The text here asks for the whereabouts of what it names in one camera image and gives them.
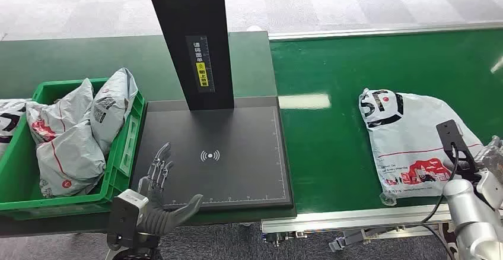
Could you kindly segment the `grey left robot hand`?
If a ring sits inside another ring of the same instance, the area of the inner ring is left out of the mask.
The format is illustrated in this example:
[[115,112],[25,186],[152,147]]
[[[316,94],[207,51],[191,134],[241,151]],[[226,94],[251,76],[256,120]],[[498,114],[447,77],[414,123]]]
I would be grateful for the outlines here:
[[203,195],[196,194],[183,207],[175,211],[164,209],[164,183],[174,162],[170,161],[171,144],[165,143],[157,151],[146,176],[138,183],[137,192],[148,198],[146,213],[142,221],[145,233],[163,236],[195,215],[202,204]]

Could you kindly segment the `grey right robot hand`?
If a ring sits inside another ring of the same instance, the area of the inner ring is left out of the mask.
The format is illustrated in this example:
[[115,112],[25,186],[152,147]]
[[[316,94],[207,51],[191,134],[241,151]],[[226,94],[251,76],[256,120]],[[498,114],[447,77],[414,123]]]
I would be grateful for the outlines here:
[[491,141],[476,155],[475,162],[480,168],[487,168],[493,174],[502,174],[502,139],[493,135]]

